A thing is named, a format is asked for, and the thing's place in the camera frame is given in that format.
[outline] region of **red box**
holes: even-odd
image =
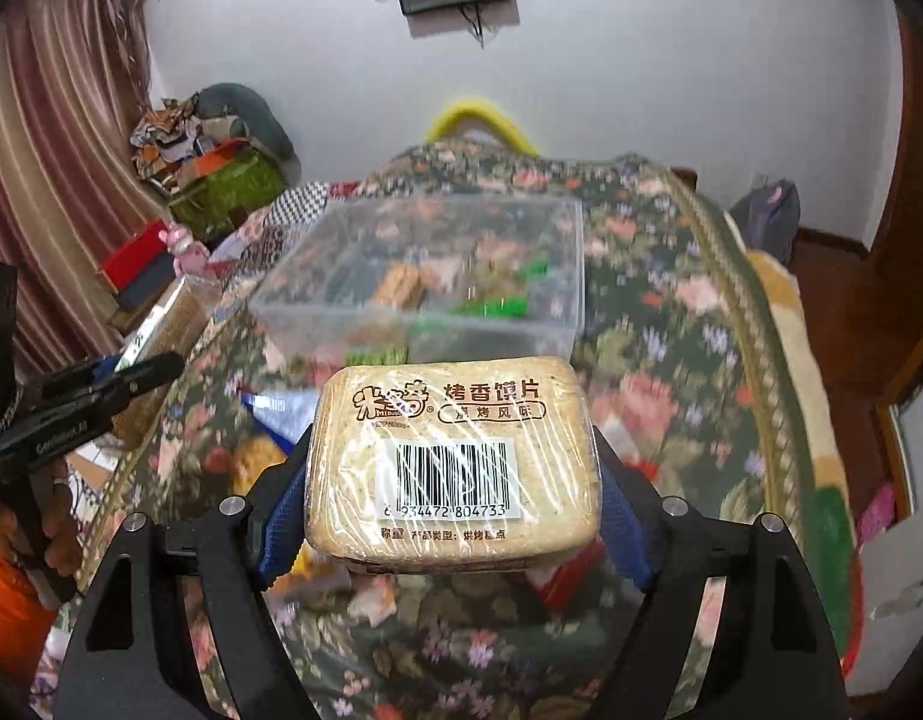
[[[167,230],[167,225],[164,220],[156,218],[101,264],[98,272],[105,275],[115,292],[127,287],[146,265],[166,249],[165,244],[158,240],[158,233],[162,230]]]

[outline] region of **floral blanket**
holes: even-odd
[[[463,141],[412,148],[359,187],[364,196],[471,191],[583,201],[587,316],[573,365],[597,424],[623,461],[703,514],[783,514],[843,652],[852,554],[844,495],[815,488],[765,290],[722,213],[638,156],[551,161]],[[212,332],[146,447],[114,475],[86,578],[127,512],[170,521],[229,494],[254,435],[239,386],[320,386],[333,372],[286,361],[243,305]],[[698,695],[722,592],[709,583],[671,715]],[[188,601],[206,691],[234,714],[196,586]],[[569,720],[597,694],[640,596],[596,560],[560,614],[522,574],[355,576],[349,589],[268,601],[324,718]]]

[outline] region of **wooden floor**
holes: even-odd
[[[877,488],[890,480],[871,401],[855,394],[856,389],[839,384],[844,376],[839,370],[843,354],[839,357],[838,353],[839,349],[843,352],[846,340],[838,337],[837,317],[845,310],[849,283],[860,266],[861,258],[856,254],[802,240],[795,242],[790,266],[801,288],[811,351],[828,391],[834,435],[856,518]]]

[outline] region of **barcode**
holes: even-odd
[[[378,464],[375,500],[384,519],[520,517],[513,442],[393,440]]]

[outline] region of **checkered cloth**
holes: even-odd
[[[332,185],[302,184],[279,194],[264,219],[266,227],[307,227],[325,210]]]

